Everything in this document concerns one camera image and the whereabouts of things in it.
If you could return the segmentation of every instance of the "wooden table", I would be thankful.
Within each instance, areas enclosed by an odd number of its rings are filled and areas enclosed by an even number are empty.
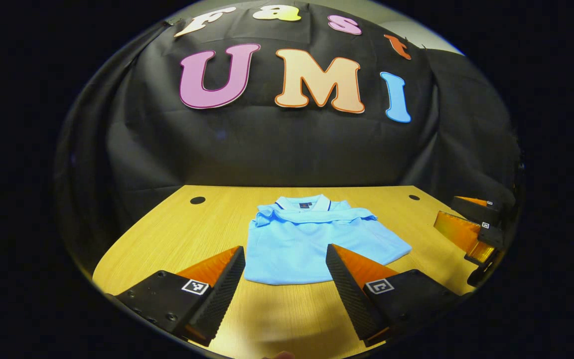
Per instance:
[[[456,213],[414,186],[183,186],[114,243],[96,267],[93,280],[105,293],[117,295],[157,270],[176,273],[228,248],[246,247],[249,221],[255,218],[258,205],[271,204],[280,196],[321,193],[330,200],[347,200],[352,207],[371,210],[412,246],[408,255],[389,268],[398,272],[417,268],[458,295],[474,289],[466,280],[476,266],[433,228],[439,210]],[[206,201],[189,202],[199,196]],[[296,354],[297,359],[335,359],[367,350],[333,282],[269,286],[243,277],[207,349],[241,359],[271,357],[282,350]]]

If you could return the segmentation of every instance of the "folded shirt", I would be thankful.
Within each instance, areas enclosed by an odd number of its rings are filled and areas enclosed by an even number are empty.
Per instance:
[[[249,223],[244,277],[264,284],[309,284],[332,280],[326,267],[328,244],[347,248],[380,264],[411,250],[366,208],[324,195],[280,197],[258,206]]]

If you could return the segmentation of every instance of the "yellow letter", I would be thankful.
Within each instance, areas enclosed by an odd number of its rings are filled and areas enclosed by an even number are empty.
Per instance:
[[[200,30],[205,27],[205,25],[203,24],[205,21],[214,22],[219,18],[221,18],[221,16],[223,16],[223,13],[230,13],[234,10],[236,10],[236,7],[228,7],[227,9],[216,10],[210,13],[205,13],[200,16],[196,16],[195,18],[192,19],[192,22],[190,22],[189,25],[187,25],[187,27],[183,29],[182,32],[178,32],[176,35],[174,35],[174,37],[177,38],[189,32]]]
[[[274,20],[274,18],[284,21],[298,21],[298,7],[289,5],[268,5],[263,6],[260,11],[255,12],[253,18],[259,20]]]
[[[323,71],[307,51],[283,48],[276,51],[276,55],[285,61],[283,93],[276,96],[278,106],[305,107],[309,104],[309,98],[302,93],[303,81],[319,107],[326,104],[335,87],[336,96],[331,102],[334,109],[355,114],[365,111],[358,89],[360,64],[356,61],[337,57]]]

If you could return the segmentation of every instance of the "black cloth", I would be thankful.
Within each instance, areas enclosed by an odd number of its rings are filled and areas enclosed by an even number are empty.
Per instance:
[[[301,20],[257,20],[267,4],[291,4]],[[75,256],[92,271],[132,224],[185,184],[229,186],[378,186],[412,184],[442,202],[454,195],[512,206],[519,146],[510,115],[494,88],[464,56],[419,48],[352,14],[302,2],[256,1],[173,35],[191,19],[158,24],[120,50],[73,105],[57,154],[57,200],[88,232],[68,234]],[[339,32],[327,17],[358,22],[362,34]],[[385,34],[406,45],[394,51]],[[226,48],[257,43],[248,85],[234,102],[191,109],[178,96],[185,57],[205,50],[204,86],[228,80]],[[360,64],[362,114],[314,101],[300,109],[275,104],[283,90],[281,48],[308,51],[321,68],[336,57]],[[412,121],[397,123],[381,71],[405,80]],[[303,94],[312,99],[303,86]]]

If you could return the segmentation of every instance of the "white wall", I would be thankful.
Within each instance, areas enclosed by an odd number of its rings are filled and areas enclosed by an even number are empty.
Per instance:
[[[456,54],[462,54],[460,50],[448,43],[446,39],[443,39],[440,35],[415,21],[388,21],[379,23],[379,25],[396,35],[406,37],[408,41],[417,47],[424,46],[426,48],[437,48],[438,50],[446,50],[455,52]]]

